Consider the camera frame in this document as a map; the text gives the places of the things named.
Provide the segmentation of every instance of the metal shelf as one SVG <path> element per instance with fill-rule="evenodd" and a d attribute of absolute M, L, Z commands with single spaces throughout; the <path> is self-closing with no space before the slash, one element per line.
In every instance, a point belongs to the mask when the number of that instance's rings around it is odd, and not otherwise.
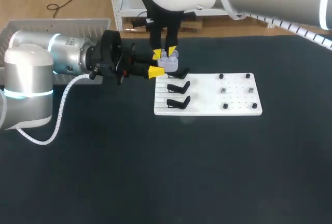
<path fill-rule="evenodd" d="M 146 11 L 146 9 L 132 9 L 129 4 L 129 0 L 112 0 L 114 19 L 118 31 L 123 30 L 122 17 L 137 17 L 140 13 Z M 198 16 L 224 16 L 228 15 L 224 10 L 219 9 L 202 9 L 195 10 Z"/>
<path fill-rule="evenodd" d="M 140 13 L 145 12 L 146 9 L 132 9 L 129 5 L 129 0 L 119 0 L 121 5 L 120 15 L 122 17 L 137 17 Z M 228 15 L 224 10 L 218 9 L 202 9 L 195 10 L 196 15 L 198 16 L 224 16 Z M 140 16 L 146 17 L 146 13 L 141 14 Z"/>

